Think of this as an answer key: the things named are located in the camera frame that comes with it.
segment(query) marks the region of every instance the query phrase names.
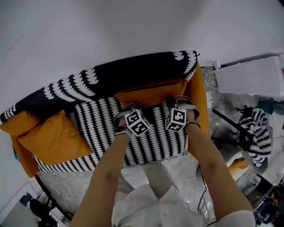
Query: black patterned fabric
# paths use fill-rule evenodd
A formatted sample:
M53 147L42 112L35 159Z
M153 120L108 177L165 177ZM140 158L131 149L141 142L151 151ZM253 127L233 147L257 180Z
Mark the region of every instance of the black patterned fabric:
M82 102L114 96L121 90L148 83L192 77L196 51L141 55L95 66L51 83L17 102L0 115L5 122L23 110L48 118Z
M271 154L272 142L269 131L268 119L265 112L258 106L241 110L243 119L240 125L253 135L252 143L247 151L256 167L260 167Z
M197 67L195 51L165 52L142 55L95 66L51 83L22 99L0 115L5 122L23 110L43 119L65 110L93 153L58 165L47 166L37 157L43 172L89 171L114 140L112 121L121 110L113 97L121 90L148 83L181 78L190 80ZM165 103L145 108L150 130L140 137L132 136L124 166L141 165L168 159L188 150L185 131L166 130L168 108Z
M43 172L78 172L95 168L99 159L114 140L112 121L121 110L120 102L114 97L85 102L66 110L71 120L90 145L93 153L88 156L47 166L34 156ZM127 147L124 167L142 165L152 161L168 159L188 151L188 137L166 130L165 120L169 110L165 103L147 107L144 116L150 130L140 137L132 136Z

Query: white shirt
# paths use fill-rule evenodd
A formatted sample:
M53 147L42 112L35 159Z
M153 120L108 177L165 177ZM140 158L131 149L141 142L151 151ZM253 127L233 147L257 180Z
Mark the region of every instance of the white shirt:
M206 227L205 218L188 209L180 192L172 186L157 199L148 184L134 189L117 202L113 209L112 224L116 227ZM216 227L255 227L251 211L232 213Z

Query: shirt sleeve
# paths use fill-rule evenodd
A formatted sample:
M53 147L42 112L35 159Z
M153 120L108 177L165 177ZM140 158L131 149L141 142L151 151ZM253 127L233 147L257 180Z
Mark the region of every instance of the shirt sleeve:
M219 220L216 227L255 227L256 221L251 211L237 211Z

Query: power outlet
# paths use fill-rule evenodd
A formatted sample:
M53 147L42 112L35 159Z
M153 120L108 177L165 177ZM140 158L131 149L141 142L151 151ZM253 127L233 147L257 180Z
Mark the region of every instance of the power outlet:
M210 109L212 107L211 92L210 91L206 92L206 99L207 99L207 108Z

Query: forearm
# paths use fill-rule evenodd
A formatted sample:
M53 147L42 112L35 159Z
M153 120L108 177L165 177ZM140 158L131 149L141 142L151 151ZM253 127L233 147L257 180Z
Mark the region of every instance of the forearm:
M126 134L118 135L101 157L71 226L111 226L118 178L129 140Z
M233 180L225 160L214 143L197 125L186 127L190 153L198 160L207 183L217 219L239 210L251 210L251 205Z

